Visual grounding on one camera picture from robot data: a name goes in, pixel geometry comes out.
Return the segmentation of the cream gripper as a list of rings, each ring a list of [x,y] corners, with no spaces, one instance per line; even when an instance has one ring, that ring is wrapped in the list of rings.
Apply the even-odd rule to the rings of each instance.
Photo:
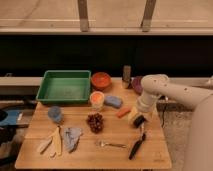
[[[131,127],[138,128],[144,122],[149,121],[151,117],[151,113],[140,112],[135,106],[133,106],[130,113],[127,115],[127,120]]]

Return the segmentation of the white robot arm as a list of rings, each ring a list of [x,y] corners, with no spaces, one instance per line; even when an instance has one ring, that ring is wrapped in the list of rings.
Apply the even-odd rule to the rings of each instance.
[[[182,171],[213,171],[213,90],[171,83],[167,75],[146,75],[136,101],[140,113],[151,113],[161,96],[193,109]]]

